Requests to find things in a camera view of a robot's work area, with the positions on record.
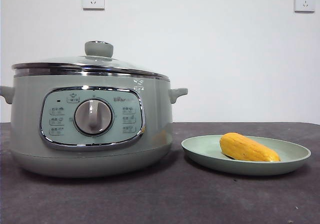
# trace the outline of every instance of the chrome trim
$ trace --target chrome trim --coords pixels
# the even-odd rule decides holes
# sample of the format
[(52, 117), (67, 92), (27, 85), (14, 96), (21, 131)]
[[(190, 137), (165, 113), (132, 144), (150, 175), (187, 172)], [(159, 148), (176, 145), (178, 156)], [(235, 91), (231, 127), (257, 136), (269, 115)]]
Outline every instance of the chrome trim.
[(65, 150), (65, 151), (100, 151), (100, 150), (110, 150), (113, 148), (127, 147), (129, 145), (134, 144), (136, 141), (138, 141), (138, 139), (141, 138), (141, 136), (143, 135), (143, 133), (146, 130), (146, 118), (145, 118), (144, 106), (143, 106), (140, 95), (137, 92), (135, 92), (133, 89), (129, 89), (129, 88), (123, 89), (123, 88), (101, 87), (101, 86), (86, 86), (84, 90), (98, 89), (98, 90), (105, 90), (105, 91), (130, 92), (137, 97), (137, 99), (139, 101), (140, 109), (141, 109), (141, 128), (134, 137), (127, 139), (127, 140), (124, 140), (124, 141), (121, 141), (121, 142), (104, 143), (104, 144), (78, 144), (78, 145), (59, 143), (59, 142), (55, 142), (55, 141), (51, 140), (50, 138), (48, 138), (44, 134), (44, 131), (42, 130), (42, 126), (41, 126), (42, 115), (43, 115), (43, 110), (44, 110), (43, 108), (45, 106), (45, 101), (46, 101), (47, 97), (51, 93), (56, 92), (56, 91), (83, 90), (84, 86), (82, 86), (82, 87), (77, 86), (77, 87), (54, 88), (49, 93), (47, 93), (46, 96), (44, 97), (43, 102), (42, 102), (40, 121), (39, 121), (39, 132), (40, 132), (40, 136), (42, 137), (44, 142), (47, 144), (47, 146), (54, 148), (54, 149)]
[(18, 63), (12, 66), (16, 69), (14, 77), (38, 75), (100, 75), (100, 76), (130, 76), (170, 81), (163, 74), (137, 69), (70, 63)]

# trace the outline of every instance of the brand logo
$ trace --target brand logo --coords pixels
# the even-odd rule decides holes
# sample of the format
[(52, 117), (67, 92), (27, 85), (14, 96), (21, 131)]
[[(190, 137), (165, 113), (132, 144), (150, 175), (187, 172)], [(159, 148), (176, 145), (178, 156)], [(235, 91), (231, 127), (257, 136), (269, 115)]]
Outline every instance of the brand logo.
[(121, 97), (114, 97), (113, 98), (114, 102), (132, 102), (134, 99), (133, 98), (121, 98)]

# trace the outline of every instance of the corn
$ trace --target corn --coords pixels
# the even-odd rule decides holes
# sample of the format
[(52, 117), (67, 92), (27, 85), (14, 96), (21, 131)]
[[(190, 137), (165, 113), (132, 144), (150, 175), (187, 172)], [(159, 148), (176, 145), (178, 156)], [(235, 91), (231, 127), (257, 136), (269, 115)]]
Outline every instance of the corn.
[(243, 161), (280, 161), (279, 155), (272, 149), (239, 133), (227, 133), (220, 139), (222, 153)]

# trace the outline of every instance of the plate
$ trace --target plate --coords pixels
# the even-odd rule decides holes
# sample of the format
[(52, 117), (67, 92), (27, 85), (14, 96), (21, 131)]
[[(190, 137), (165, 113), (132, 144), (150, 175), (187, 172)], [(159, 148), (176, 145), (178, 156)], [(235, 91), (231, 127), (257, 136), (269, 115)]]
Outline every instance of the plate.
[(301, 145), (263, 137), (251, 138), (273, 150), (281, 161), (254, 162), (231, 159), (221, 152), (219, 140), (222, 135), (207, 135), (185, 139), (181, 145), (193, 161), (214, 170), (253, 176), (268, 176), (289, 173), (301, 167), (310, 157), (311, 151)]

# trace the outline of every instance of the table surface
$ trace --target table surface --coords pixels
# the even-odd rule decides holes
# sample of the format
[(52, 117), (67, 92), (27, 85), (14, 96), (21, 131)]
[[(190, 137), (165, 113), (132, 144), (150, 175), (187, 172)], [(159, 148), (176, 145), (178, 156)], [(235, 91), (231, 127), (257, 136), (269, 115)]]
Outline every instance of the table surface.
[[(271, 177), (227, 174), (185, 156), (181, 141), (239, 132), (298, 143), (311, 150), (294, 172)], [(45, 177), (21, 169), (1, 124), (3, 224), (318, 224), (320, 125), (309, 123), (174, 123), (171, 151), (140, 171), (93, 179)]]

